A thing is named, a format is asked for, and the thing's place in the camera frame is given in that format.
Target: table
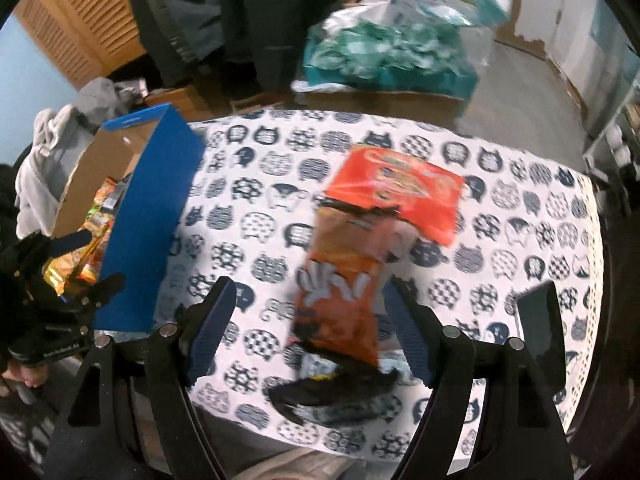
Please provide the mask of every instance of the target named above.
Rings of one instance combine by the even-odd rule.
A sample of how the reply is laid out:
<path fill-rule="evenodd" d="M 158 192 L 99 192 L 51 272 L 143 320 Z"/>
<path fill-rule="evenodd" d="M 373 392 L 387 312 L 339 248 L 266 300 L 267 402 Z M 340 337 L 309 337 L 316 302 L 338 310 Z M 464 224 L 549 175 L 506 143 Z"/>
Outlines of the table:
<path fill-rule="evenodd" d="M 602 296 L 602 240 L 590 181 L 527 152 L 424 123 L 312 110 L 260 110 L 193 123 L 207 139 L 177 228 L 156 323 L 197 303 L 216 277 L 238 284 L 238 305 L 210 374 L 191 400 L 216 416 L 283 442 L 366 460 L 399 460 L 430 391 L 398 384 L 384 419 L 360 428 L 297 426 L 268 402 L 265 387 L 296 377 L 287 346 L 296 294 L 322 190 L 353 143 L 393 148 L 466 178 L 457 239 L 419 239 L 402 278 L 443 324 L 504 342 L 517 335 L 515 293 L 556 282 L 565 326 L 567 384 L 554 397 L 564 428 L 589 370 Z M 482 409 L 476 381 L 455 459 L 468 458 Z"/>

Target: floor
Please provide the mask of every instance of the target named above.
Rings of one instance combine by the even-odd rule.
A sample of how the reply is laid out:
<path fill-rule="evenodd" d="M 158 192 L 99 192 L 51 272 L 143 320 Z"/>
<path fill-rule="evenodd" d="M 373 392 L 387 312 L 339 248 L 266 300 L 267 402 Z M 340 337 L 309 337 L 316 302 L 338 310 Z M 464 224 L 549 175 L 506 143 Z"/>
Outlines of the floor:
<path fill-rule="evenodd" d="M 545 61 L 500 43 L 458 129 L 584 170 L 586 133 L 564 85 Z"/>

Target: metal screw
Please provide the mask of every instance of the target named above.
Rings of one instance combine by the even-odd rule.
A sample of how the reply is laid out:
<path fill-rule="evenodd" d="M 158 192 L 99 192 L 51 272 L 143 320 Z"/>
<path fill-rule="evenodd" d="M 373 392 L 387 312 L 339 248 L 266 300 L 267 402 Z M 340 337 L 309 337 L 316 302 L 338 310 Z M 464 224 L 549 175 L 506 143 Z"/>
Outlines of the metal screw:
<path fill-rule="evenodd" d="M 455 339 L 460 335 L 460 329 L 457 326 L 447 325 L 442 327 L 442 333 L 451 339 Z"/>
<path fill-rule="evenodd" d="M 97 338 L 95 338 L 95 345 L 98 348 L 104 348 L 105 346 L 107 346 L 109 343 L 111 342 L 111 337 L 109 337 L 106 334 L 102 334 L 99 335 Z"/>
<path fill-rule="evenodd" d="M 174 323 L 166 323 L 160 327 L 160 335 L 162 337 L 171 337 L 178 332 L 178 327 Z"/>
<path fill-rule="evenodd" d="M 514 350 L 522 350 L 524 348 L 524 341 L 517 337 L 509 338 L 509 346 Z"/>

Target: white tablecloth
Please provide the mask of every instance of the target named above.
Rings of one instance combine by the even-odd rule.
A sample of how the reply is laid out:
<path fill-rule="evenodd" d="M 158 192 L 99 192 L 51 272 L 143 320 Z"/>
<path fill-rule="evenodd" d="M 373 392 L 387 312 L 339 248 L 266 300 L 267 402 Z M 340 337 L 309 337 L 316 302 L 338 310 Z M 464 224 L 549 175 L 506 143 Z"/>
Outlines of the white tablecloth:
<path fill-rule="evenodd" d="M 296 426 L 265 386 L 296 377 L 286 346 L 296 269 L 322 190 L 348 147 L 366 142 L 420 156 L 467 178 L 458 236 L 444 248 L 418 240 L 404 280 L 443 324 L 504 342 L 517 335 L 512 294 L 556 282 L 566 325 L 566 391 L 554 399 L 567 428 L 588 373 L 602 289 L 602 241 L 590 181 L 527 152 L 462 138 L 423 123 L 357 114 L 261 110 L 192 127 L 207 137 L 176 231 L 156 322 L 197 303 L 215 278 L 238 283 L 238 306 L 209 376 L 191 392 L 213 415 L 284 442 L 368 460 L 398 460 L 430 391 L 398 385 L 386 417 L 351 430 Z M 476 381 L 456 459 L 472 450 L 483 381 Z"/>

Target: louvered door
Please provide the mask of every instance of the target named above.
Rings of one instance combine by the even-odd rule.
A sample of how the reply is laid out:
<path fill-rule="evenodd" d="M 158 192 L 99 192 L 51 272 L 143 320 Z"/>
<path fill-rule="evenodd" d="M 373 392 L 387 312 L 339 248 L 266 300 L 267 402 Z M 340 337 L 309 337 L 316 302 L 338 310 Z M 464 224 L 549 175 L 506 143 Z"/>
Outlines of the louvered door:
<path fill-rule="evenodd" d="M 15 13 L 76 88 L 145 52 L 128 0 L 22 0 Z"/>

